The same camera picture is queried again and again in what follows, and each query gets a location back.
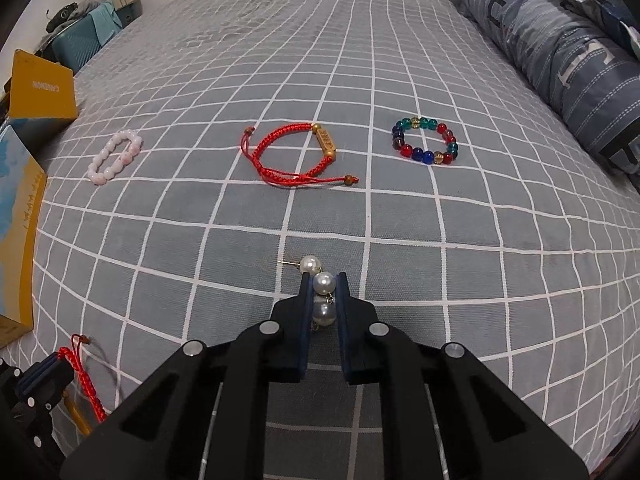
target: blue blanket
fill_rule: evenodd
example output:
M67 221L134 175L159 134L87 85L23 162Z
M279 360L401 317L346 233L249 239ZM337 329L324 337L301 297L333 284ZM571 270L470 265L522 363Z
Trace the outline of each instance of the blue blanket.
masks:
M640 63L565 0L450 1L522 70L587 152L626 173L640 170Z

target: cardboard box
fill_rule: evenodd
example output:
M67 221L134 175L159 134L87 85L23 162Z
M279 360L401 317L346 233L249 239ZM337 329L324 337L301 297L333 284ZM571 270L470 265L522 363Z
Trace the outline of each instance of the cardboard box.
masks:
M31 280L47 176L14 129L0 132L0 348L33 329Z
M16 50L6 122L27 149L37 153L77 118L74 73L65 66Z

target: black gripper frame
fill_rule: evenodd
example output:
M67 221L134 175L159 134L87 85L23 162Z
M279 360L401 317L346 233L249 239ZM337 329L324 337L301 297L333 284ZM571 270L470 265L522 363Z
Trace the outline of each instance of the black gripper frame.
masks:
M335 303L344 377L380 385L386 480L444 478L436 428L450 480L588 479L580 457L464 346L417 344L380 323L343 272Z
M269 382L303 379L313 294L305 273L297 296L234 341L185 343L59 476L12 480L262 479ZM587 480L580 458L462 345L416 344L380 323L371 303L351 297L344 273L335 304L347 382L380 385L386 480L442 479L436 432L451 480Z

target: red string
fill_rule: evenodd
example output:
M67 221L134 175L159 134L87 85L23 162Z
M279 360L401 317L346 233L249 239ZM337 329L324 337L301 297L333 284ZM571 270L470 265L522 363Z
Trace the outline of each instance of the red string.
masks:
M253 126L249 126L244 130L244 134L240 139L240 149L244 153L244 156L248 158L255 166L256 171L260 177L269 184L277 184L278 186L304 186L305 184L327 184L331 182L341 182L350 186L351 184L357 184L358 179L355 176L345 175L335 178L316 178L333 162L330 156L324 157L320 163L307 171L306 173L289 173L289 171L276 170L275 168L265 168L260 162L260 156L264 153L274 140L279 139L282 136L293 134L296 132L308 132L311 130L311 123L295 123L287 124L273 130L269 135L264 137L263 140L256 146L253 153L249 153L249 137L255 131Z
M60 350L58 350L58 359L62 360L66 358L72 368L78 372L78 380L80 381L84 394L88 397L89 402L91 403L91 407L94 409L95 418L97 418L99 422L102 422L107 418L107 414L104 412L100 399L98 399L94 384L91 382L91 377L89 377L89 374L84 371L82 359L80 358L80 344L88 342L89 338L87 336L73 334L71 336L72 349L70 350L66 346L61 347Z

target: silver bolt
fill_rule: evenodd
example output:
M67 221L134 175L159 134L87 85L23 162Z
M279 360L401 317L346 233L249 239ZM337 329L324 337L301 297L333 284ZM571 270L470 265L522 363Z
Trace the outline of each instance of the silver bolt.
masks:
M263 321L260 323L260 332L264 335L275 334L278 330L280 330L280 325L277 321L272 321L271 319L268 321Z
M204 345L200 341L187 341L182 347L182 351L190 357L198 355L204 350Z
M449 343L444 347L444 353L454 359L459 359L465 354L465 347L458 343Z
M382 337L389 333L389 327L384 323L371 323L369 325L369 332L378 337Z

